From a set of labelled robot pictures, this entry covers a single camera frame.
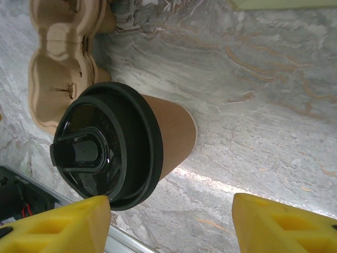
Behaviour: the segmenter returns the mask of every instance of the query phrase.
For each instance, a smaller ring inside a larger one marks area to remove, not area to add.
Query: gray marble surface
[[[0,0],[0,161],[61,194],[52,136],[33,123],[37,47],[27,0]],[[239,252],[231,204],[249,192],[337,216],[337,10],[233,12],[225,0],[118,1],[98,35],[114,81],[174,101],[199,126],[192,155],[112,224],[160,252]]]

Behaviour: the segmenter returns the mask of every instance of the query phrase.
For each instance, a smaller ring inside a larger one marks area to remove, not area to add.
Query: black plastic lid
[[[121,83],[100,83],[67,109],[51,157],[82,197],[107,195],[112,210],[125,210],[155,189],[163,143],[153,111],[138,92]]]

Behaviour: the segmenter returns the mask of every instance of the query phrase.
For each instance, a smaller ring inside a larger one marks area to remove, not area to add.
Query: cardboard cup holder
[[[54,134],[68,106],[82,91],[111,76],[92,56],[96,33],[116,22],[107,0],[29,0],[39,47],[28,70],[28,102],[34,122]]]
[[[83,198],[122,211],[147,199],[192,152],[197,126],[182,106],[117,82],[82,92],[57,127],[51,159]]]

